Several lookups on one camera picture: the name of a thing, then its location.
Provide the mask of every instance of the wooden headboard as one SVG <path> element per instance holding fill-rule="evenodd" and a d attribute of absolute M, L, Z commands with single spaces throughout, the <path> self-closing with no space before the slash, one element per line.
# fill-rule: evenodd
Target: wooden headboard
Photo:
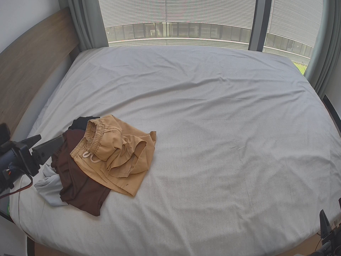
<path fill-rule="evenodd" d="M 0 54 L 0 123 L 11 134 L 30 101 L 79 44 L 69 8 L 29 29 Z"/>

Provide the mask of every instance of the curtain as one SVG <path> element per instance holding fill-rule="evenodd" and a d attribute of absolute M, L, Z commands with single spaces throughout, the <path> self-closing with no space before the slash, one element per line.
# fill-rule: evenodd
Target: curtain
<path fill-rule="evenodd" d="M 70 8 L 80 51 L 109 46 L 98 0 L 58 1 L 61 9 Z"/>
<path fill-rule="evenodd" d="M 322 99 L 341 49 L 341 0 L 323 0 L 320 29 L 305 77 Z"/>

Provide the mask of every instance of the white drawstring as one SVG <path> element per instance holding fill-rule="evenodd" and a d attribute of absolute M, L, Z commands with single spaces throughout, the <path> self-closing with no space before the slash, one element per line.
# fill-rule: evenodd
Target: white drawstring
<path fill-rule="evenodd" d="M 92 160 L 92 157 L 94 156 L 94 154 L 90 153 L 89 151 L 84 152 L 83 157 L 89 157 L 90 156 L 90 160 L 92 161 L 92 163 L 97 163 L 100 162 L 101 160 Z"/>

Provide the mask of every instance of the grass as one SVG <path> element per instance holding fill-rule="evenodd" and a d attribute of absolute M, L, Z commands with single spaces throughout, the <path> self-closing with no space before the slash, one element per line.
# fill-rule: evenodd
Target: grass
<path fill-rule="evenodd" d="M 294 62 L 294 65 L 297 66 L 298 70 L 301 71 L 302 75 L 304 74 L 305 70 L 307 69 L 306 65 L 301 65 L 300 63 Z"/>

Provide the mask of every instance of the mattress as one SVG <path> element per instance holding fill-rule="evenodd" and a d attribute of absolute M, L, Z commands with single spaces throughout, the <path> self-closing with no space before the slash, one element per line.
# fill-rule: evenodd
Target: mattress
<path fill-rule="evenodd" d="M 99 217 L 52 207 L 34 187 L 12 195 L 12 219 L 36 242 L 70 255 L 275 255 L 316 233 L 321 209 L 331 221 L 340 213 L 341 139 L 288 58 L 204 46 L 87 50 L 30 135 L 44 142 L 79 116 L 107 114 L 156 130 L 137 195 L 111 191 Z"/>

